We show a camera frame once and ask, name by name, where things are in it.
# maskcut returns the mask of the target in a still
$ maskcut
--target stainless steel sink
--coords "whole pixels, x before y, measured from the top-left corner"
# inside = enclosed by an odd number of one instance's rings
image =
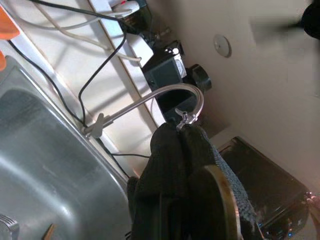
[[[19,239],[120,240],[130,231],[126,182],[7,57],[0,72],[0,214]]]

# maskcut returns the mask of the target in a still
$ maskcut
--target white cord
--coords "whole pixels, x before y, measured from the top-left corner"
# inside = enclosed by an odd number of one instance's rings
[[[101,14],[112,17],[115,15],[130,14],[131,12],[132,12],[132,10],[130,9],[128,11],[123,11],[123,12],[101,12]],[[33,27],[39,28],[39,29],[50,30],[50,31],[58,31],[59,30],[54,26],[53,27],[52,26],[43,26],[40,24],[36,24],[36,23],[30,22],[30,21],[27,21],[27,20],[17,16],[16,14],[14,14],[12,11],[10,12],[10,14],[13,15],[14,18],[19,19],[20,21],[22,21],[28,25],[31,25]],[[100,17],[95,17],[91,20],[88,20],[88,21],[85,21],[85,22],[82,22],[79,24],[75,24],[75,25],[71,25],[71,26],[62,26],[61,28],[64,30],[78,29],[78,28],[84,27],[86,25],[90,25],[92,23],[95,23],[95,22],[99,21],[100,19],[101,19]]]
[[[57,30],[59,32],[61,32],[62,34],[70,37],[70,38],[73,38],[73,39],[77,39],[77,40],[81,40],[81,41],[84,41],[84,42],[87,42],[87,43],[90,43],[90,44],[93,44],[93,45],[96,45],[104,50],[107,50],[109,52],[113,52],[114,50],[108,48],[106,45],[103,45],[101,44],[100,42],[98,41],[95,41],[95,40],[92,40],[90,38],[87,38],[85,36],[80,36],[80,35],[77,35],[77,34],[73,34],[71,32],[68,32],[66,31],[65,29],[63,29],[39,4],[34,4],[38,9],[39,11],[45,16],[46,19],[48,19],[48,21],[55,27],[57,28]],[[119,52],[116,53],[116,55],[118,55],[119,57],[123,58],[123,59],[128,59],[130,61],[134,61],[134,62],[140,62],[141,61],[141,57],[131,57],[131,56],[127,56],[127,55],[124,55],[124,54],[121,54]]]

